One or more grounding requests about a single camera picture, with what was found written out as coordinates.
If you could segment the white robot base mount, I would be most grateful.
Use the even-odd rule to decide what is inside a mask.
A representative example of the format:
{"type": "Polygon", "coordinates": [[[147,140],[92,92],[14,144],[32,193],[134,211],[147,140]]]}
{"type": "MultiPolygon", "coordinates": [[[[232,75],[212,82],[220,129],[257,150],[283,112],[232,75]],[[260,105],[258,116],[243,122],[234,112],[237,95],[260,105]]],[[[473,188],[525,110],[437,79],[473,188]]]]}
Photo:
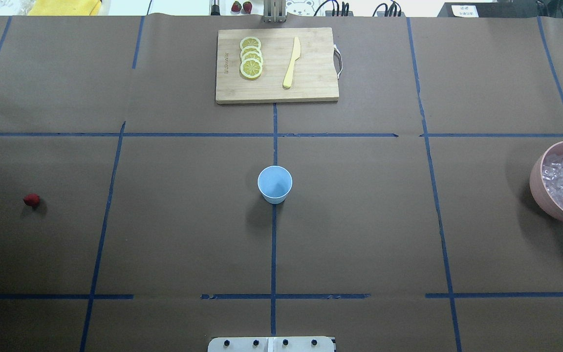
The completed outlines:
{"type": "Polygon", "coordinates": [[[335,352],[328,336],[251,336],[213,338],[208,352],[335,352]]]}

